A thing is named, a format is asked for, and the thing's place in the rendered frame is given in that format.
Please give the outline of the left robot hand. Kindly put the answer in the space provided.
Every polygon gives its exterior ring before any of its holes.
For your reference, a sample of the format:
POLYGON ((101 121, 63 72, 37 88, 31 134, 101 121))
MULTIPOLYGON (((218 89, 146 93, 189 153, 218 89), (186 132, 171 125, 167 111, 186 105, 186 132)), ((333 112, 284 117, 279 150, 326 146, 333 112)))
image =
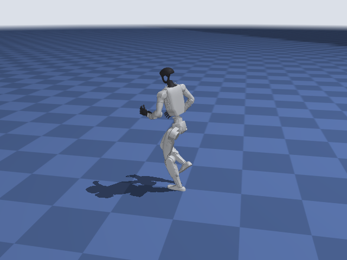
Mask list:
POLYGON ((140 114, 141 115, 145 115, 145 116, 147 116, 147 113, 152 113, 152 112, 150 112, 150 111, 147 111, 146 109, 145 109, 145 106, 143 105, 143 107, 141 106, 140 107, 140 114), (144 107, 144 108, 143 108, 144 107))

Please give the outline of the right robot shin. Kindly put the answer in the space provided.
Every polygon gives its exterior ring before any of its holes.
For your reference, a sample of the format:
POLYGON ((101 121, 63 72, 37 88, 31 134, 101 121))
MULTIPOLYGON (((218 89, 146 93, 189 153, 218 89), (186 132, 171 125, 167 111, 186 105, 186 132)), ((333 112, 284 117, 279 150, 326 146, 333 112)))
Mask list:
MULTIPOLYGON (((162 149, 163 150, 163 149, 162 149)), ((185 160, 179 155, 178 151, 173 147, 172 151, 171 151, 171 155, 175 157, 176 161, 178 161, 179 163, 181 163, 182 165, 185 164, 185 160)))

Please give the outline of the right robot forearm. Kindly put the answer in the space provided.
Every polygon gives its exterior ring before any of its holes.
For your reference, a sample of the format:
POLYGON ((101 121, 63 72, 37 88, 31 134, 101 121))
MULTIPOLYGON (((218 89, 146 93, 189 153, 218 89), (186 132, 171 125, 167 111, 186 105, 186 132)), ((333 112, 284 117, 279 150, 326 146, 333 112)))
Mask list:
POLYGON ((184 107, 184 113, 186 112, 186 110, 187 110, 189 107, 191 107, 191 105, 188 104, 188 100, 187 100, 186 103, 185 103, 185 107, 184 107))

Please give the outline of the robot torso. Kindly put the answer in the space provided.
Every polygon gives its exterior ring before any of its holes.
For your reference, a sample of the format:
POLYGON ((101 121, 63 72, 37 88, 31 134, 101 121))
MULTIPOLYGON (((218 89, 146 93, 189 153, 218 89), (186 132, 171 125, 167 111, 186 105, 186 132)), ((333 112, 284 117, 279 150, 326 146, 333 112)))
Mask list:
MULTIPOLYGON (((175 84, 175 82, 174 82, 175 84)), ((180 117, 180 114, 184 113, 184 97, 182 92, 182 87, 179 84, 176 84, 175 87, 168 87, 165 86, 163 90, 167 90, 167 97, 164 100, 164 105, 166 108, 166 111, 174 120, 174 123, 172 124, 172 128, 175 127, 179 128, 180 132, 179 134, 182 134, 186 131, 186 123, 182 120, 182 117, 180 117)))

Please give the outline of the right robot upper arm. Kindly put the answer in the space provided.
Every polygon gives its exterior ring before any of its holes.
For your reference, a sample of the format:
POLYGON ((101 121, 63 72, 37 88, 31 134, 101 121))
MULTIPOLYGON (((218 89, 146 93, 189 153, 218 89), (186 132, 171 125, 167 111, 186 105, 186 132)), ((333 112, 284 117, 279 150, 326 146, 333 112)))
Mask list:
POLYGON ((195 101, 194 97, 186 89, 186 86, 184 84, 180 84, 180 86, 182 87, 183 95, 188 98, 188 104, 192 105, 194 103, 194 101, 195 101))

